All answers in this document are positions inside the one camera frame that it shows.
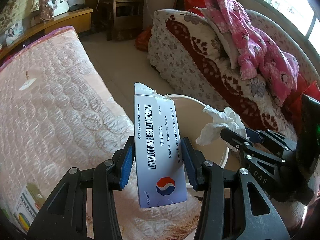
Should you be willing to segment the white tissue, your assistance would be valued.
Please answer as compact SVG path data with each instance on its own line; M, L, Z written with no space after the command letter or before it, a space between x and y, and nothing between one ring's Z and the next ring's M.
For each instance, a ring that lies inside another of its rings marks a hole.
M220 137L224 128L230 129L245 139L249 139L240 115L233 111L231 107L225 107L224 111L221 112L207 105L202 111L212 117L212 122L206 124L201 130L200 136L196 139L198 145L211 144Z

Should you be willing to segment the white barcode medicine box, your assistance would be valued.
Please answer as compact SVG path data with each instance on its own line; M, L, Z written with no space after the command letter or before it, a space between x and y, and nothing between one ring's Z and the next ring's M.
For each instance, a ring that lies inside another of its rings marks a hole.
M45 201L35 184L27 183L23 187L14 207L14 218L23 232L28 232Z

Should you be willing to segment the white tablet medicine box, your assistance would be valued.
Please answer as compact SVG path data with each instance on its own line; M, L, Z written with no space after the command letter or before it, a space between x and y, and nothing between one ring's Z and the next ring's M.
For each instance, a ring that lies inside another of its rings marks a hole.
M140 207L185 202L187 189L174 101L137 82L134 115Z

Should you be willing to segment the white plastic trash bucket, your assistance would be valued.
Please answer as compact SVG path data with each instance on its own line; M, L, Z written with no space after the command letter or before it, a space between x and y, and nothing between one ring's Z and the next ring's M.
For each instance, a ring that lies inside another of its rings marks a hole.
M180 137L188 137L194 149L201 151L206 159L224 168L229 154L226 142L219 138L209 145L201 146L196 143L204 126L212 122L212 117L202 111L206 105L186 95L170 94L169 97L175 103Z

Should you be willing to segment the pink patterned pajama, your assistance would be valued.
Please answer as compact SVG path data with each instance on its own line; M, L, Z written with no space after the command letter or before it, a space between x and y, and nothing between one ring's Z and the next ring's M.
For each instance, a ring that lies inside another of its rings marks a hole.
M272 98L282 106L297 88L299 65L294 56L283 52L262 30L254 27L244 7L236 0L204 0L210 20L221 31L231 34L239 52L240 77L249 80L260 73Z

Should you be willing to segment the pink quilted table cover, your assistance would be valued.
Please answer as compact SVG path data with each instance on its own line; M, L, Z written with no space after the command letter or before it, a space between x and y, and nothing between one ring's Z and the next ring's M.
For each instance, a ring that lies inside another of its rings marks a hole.
M113 99L73 27L38 39L1 66L1 203L6 226L27 239L14 218L18 195L35 184L47 199L72 167L95 168L124 148L134 126ZM114 191L121 239L184 239L196 229L200 202L142 209L134 161L129 181ZM94 239L92 189L86 228Z

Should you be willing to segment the floral red sofa cover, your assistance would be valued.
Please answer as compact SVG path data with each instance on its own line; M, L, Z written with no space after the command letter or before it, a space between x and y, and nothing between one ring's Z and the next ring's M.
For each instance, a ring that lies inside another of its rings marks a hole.
M178 94L223 111L231 107L251 129L270 129L296 141L297 134L267 90L261 75L243 81L217 34L197 14L156 10L149 59Z

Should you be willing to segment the wooden chair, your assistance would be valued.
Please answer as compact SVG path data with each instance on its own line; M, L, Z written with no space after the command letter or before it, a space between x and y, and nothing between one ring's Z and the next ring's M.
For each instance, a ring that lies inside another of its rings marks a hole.
M101 4L106 5L101 22L108 41L131 40L142 32L144 0L102 0Z

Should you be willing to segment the framed couple photo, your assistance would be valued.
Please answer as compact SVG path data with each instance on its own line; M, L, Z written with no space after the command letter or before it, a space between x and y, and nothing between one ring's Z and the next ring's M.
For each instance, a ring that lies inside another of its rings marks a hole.
M5 41L7 46L11 45L23 35L22 21L18 21L5 31Z

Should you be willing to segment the wooden tv cabinet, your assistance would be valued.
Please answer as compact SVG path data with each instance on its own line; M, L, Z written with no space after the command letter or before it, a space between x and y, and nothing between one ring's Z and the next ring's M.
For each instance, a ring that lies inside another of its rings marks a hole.
M89 7L76 11L65 12L64 14L56 16L49 21L41 22L27 29L22 36L1 51L1 59L27 39L43 31L47 35L51 31L67 26L73 26L77 33L89 31L91 29L92 12L93 9Z

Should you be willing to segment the yellow floral cloth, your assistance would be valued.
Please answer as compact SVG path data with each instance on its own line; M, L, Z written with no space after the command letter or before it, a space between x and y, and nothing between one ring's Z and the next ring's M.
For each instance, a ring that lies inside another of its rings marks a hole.
M35 15L43 21L54 17L54 9L48 4L50 0L9 0L1 11L1 32L14 23Z

